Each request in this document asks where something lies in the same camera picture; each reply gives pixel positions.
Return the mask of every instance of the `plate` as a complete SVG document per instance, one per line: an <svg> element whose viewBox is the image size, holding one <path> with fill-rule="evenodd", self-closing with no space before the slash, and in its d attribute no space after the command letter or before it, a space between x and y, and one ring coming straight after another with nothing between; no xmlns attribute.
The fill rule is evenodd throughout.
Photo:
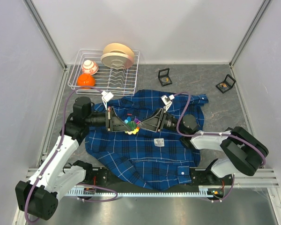
<svg viewBox="0 0 281 225"><path fill-rule="evenodd" d="M126 54L110 52L101 56L101 62L110 68L128 69L134 64L134 59Z"/></svg>
<svg viewBox="0 0 281 225"><path fill-rule="evenodd" d="M111 43L111 44L107 45L103 49L103 54L106 54L106 53L122 53L122 54L129 55L131 58L134 59L134 52L126 45L123 45L120 43Z"/></svg>

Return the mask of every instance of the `clothing tag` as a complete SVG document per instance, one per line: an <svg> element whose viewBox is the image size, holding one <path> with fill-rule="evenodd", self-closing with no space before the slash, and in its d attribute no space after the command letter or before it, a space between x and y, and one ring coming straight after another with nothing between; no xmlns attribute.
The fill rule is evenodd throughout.
<svg viewBox="0 0 281 225"><path fill-rule="evenodd" d="M164 147L164 139L163 138L155 138L154 145L156 147Z"/></svg>

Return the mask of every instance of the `dish rack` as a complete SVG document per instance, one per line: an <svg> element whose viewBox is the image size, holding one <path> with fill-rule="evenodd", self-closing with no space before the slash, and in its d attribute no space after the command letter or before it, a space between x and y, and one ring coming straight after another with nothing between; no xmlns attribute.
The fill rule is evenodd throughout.
<svg viewBox="0 0 281 225"><path fill-rule="evenodd" d="M79 50L74 65L70 67L68 85L71 89L78 88L77 80L82 74L81 66L85 60L92 60L99 66L98 72L92 75L96 80L95 87L104 91L111 91L116 96L133 96L136 89L137 71L139 67L140 52L133 50L134 64L128 69L113 69L101 62L103 50ZM77 94L98 95L94 89L81 89Z"/></svg>

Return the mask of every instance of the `white panel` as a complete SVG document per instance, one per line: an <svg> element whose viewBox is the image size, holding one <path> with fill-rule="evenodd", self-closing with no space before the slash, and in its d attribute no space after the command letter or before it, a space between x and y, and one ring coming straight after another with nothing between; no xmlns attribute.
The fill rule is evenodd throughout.
<svg viewBox="0 0 281 225"><path fill-rule="evenodd" d="M262 0L34 0L66 63L120 42L141 63L229 62Z"/></svg>
<svg viewBox="0 0 281 225"><path fill-rule="evenodd" d="M267 165L281 187L281 0L270 4L235 72L253 131L269 148Z"/></svg>
<svg viewBox="0 0 281 225"><path fill-rule="evenodd" d="M35 167L62 69L22 0L0 0L0 225Z"/></svg>

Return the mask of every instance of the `orange bowl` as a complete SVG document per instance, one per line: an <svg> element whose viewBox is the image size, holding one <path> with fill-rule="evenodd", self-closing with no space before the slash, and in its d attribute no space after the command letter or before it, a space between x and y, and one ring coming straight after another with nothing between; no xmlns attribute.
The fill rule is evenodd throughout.
<svg viewBox="0 0 281 225"><path fill-rule="evenodd" d="M89 74L81 74L77 80L78 86L95 86L95 83L96 80Z"/></svg>

